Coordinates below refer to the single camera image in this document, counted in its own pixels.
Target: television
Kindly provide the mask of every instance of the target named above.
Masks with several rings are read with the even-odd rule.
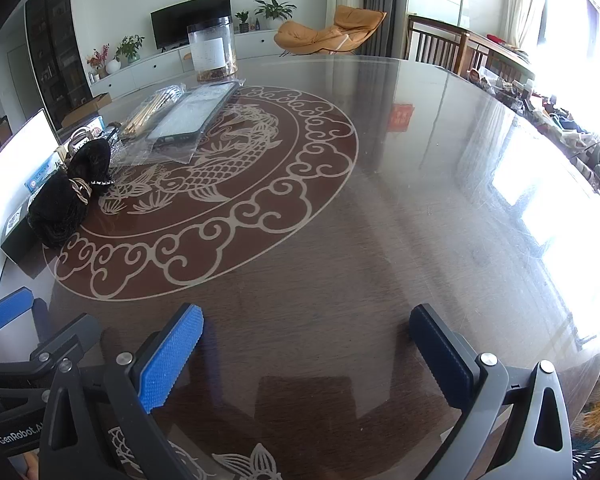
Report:
[[[187,27],[231,14],[231,0],[189,0],[151,13],[156,48],[186,43]]]

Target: white vase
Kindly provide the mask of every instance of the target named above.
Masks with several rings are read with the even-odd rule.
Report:
[[[116,59],[113,58],[111,61],[109,61],[107,63],[107,74],[113,74],[114,72],[117,72],[118,70],[120,70],[120,62]]]
[[[283,23],[285,23],[285,19],[284,18],[268,18],[267,19],[267,28],[269,30],[278,30],[280,28],[280,25],[282,25]]]

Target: round table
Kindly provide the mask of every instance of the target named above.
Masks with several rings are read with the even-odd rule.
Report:
[[[435,66],[267,57],[238,75],[188,164],[117,170],[61,253],[7,262],[0,297],[28,286],[48,316],[1,330],[0,359],[87,312],[104,333],[83,364],[101,363],[195,303],[203,347],[152,415],[199,480],[407,479],[459,416],[408,336],[430,303],[478,352],[551,360],[573,419],[600,373],[600,197],[565,156]]]

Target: dark cabinet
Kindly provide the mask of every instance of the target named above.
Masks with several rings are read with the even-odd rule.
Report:
[[[75,41],[71,0],[28,0],[25,19],[33,72],[59,130],[71,110],[91,99]]]

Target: blue gripper pad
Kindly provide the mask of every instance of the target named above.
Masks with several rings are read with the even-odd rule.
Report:
[[[202,309],[189,305],[139,375],[138,397],[144,410],[162,406],[202,335]]]
[[[33,306],[33,294],[22,287],[0,300],[0,329]]]
[[[470,408],[474,377],[451,341],[421,305],[411,311],[409,332],[448,405],[463,411]]]

